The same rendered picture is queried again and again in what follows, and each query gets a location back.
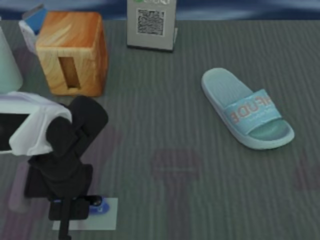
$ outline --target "dark background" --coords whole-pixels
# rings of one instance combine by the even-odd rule
[[[124,19],[127,0],[0,0],[2,19],[19,20],[44,3],[49,10],[100,12],[105,19]],[[320,0],[178,0],[178,20],[315,20]]]

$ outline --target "qr code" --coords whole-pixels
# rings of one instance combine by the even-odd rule
[[[137,9],[137,33],[163,37],[165,17],[164,11]]]

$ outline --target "white bottle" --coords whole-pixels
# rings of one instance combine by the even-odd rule
[[[23,79],[0,27],[0,94],[18,91],[23,84]]]

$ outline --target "light blue slipper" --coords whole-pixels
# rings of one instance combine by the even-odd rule
[[[227,128],[248,148],[274,149],[294,139],[294,130],[282,118],[264,89],[252,92],[223,68],[205,72],[201,84]]]

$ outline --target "wooden cube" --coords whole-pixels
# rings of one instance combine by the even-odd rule
[[[108,69],[102,17],[97,12],[48,12],[35,44],[54,95],[100,96]]]

